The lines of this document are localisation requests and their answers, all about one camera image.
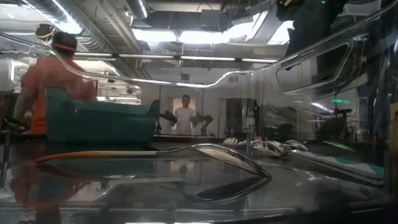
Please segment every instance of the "teal container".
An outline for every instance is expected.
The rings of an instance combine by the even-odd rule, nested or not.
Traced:
[[[151,106],[73,100],[59,86],[48,87],[45,98],[52,142],[149,141],[159,117],[159,100]]]

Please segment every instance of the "green light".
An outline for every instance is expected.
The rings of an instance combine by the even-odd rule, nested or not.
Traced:
[[[331,101],[334,102],[334,103],[349,103],[349,100],[334,99],[334,100],[331,100]]]

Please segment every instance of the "man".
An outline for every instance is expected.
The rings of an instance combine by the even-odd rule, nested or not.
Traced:
[[[183,95],[182,107],[174,111],[174,116],[177,118],[176,134],[192,135],[191,121],[196,115],[196,111],[188,107],[190,101],[191,98],[188,95]]]
[[[64,61],[76,70],[83,71],[72,60],[77,40],[65,32],[57,32],[52,41],[52,48]],[[33,111],[31,134],[46,134],[45,124],[45,89],[48,86],[62,86],[68,90],[74,100],[95,100],[94,83],[68,71],[56,58],[38,59],[21,78],[21,92],[16,103],[13,117],[24,118],[25,112]]]

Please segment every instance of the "white t-shirt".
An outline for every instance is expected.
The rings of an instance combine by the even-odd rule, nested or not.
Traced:
[[[192,135],[191,118],[196,115],[196,111],[191,108],[180,107],[175,109],[174,116],[177,118],[176,134]]]

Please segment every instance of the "person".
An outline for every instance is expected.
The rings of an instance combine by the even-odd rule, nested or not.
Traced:
[[[191,121],[196,111],[189,107],[190,101],[191,98],[188,95],[183,95],[182,106],[174,111],[174,116],[177,118],[176,134],[192,135]]]
[[[53,36],[52,48],[75,70],[83,69],[72,60],[77,40],[66,32]],[[30,134],[46,134],[45,89],[47,86],[61,86],[68,90],[74,100],[95,100],[96,88],[92,81],[67,70],[55,57],[40,58],[21,78],[21,92],[13,117],[23,120],[26,111],[33,111]]]

